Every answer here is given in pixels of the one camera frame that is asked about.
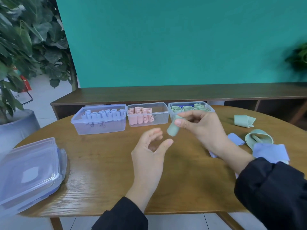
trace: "teal backdrop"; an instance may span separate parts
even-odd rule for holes
[[[57,0],[81,87],[307,81],[307,0]]]

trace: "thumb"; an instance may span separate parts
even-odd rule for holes
[[[168,150],[168,148],[174,143],[174,141],[172,139],[166,139],[164,140],[160,146],[157,148],[157,150],[155,151],[155,153],[161,154],[163,157],[166,153],[166,151]]]
[[[194,132],[197,127],[196,123],[191,123],[190,121],[187,121],[186,119],[176,119],[174,124],[178,127],[187,129],[191,132]]]

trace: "table top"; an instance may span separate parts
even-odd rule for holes
[[[291,98],[307,98],[307,82],[79,88],[51,105]]]
[[[234,132],[241,139],[253,129],[271,135],[275,144],[285,144],[290,165],[307,173],[307,134],[305,131],[274,117],[230,106],[213,106],[225,132]],[[234,115],[257,118],[251,128],[234,125]],[[111,209],[126,194],[133,183],[131,151],[141,134],[160,127],[164,139],[170,124],[130,127],[125,131],[78,135],[72,116],[58,120],[24,139],[18,146],[55,137],[70,161],[66,184],[32,208],[25,216],[98,216]],[[235,173],[208,151],[187,130],[173,137],[174,144],[165,155],[164,170],[158,188],[152,196],[146,214],[210,213],[246,211],[234,195]],[[245,144],[241,146],[251,153]]]

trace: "plant pot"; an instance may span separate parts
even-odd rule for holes
[[[16,110],[14,116],[7,116],[10,123],[0,119],[0,154],[11,150],[23,139],[40,129],[32,110]]]

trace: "black sleeve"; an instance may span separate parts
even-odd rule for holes
[[[122,197],[110,211],[105,211],[93,230],[147,230],[148,220],[128,198]]]
[[[307,181],[289,165],[255,159],[238,177],[235,195],[268,230],[307,229]]]

